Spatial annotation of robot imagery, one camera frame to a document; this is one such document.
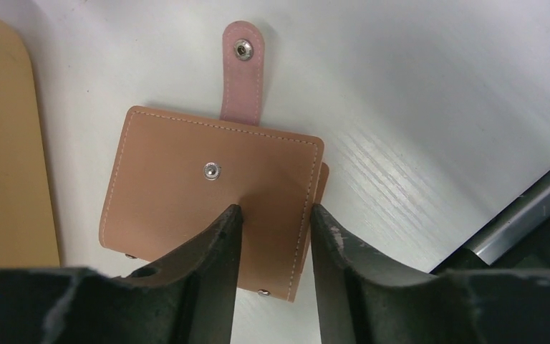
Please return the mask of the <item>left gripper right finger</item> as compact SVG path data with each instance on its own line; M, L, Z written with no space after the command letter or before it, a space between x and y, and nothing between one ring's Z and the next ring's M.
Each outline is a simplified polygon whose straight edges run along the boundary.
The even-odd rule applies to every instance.
M312 208L323 343L550 343L550 269L409 267Z

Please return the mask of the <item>yellow oval tray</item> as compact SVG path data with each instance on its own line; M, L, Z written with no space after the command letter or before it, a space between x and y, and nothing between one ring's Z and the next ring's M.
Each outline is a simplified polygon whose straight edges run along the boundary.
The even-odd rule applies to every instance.
M0 268L59 265L32 63L0 20Z

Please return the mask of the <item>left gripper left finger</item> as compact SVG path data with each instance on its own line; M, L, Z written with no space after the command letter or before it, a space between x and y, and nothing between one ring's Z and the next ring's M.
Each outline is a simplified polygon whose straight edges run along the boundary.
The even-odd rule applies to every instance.
M231 205L127 277L87 267L0 269L0 343L228 343L242 224Z

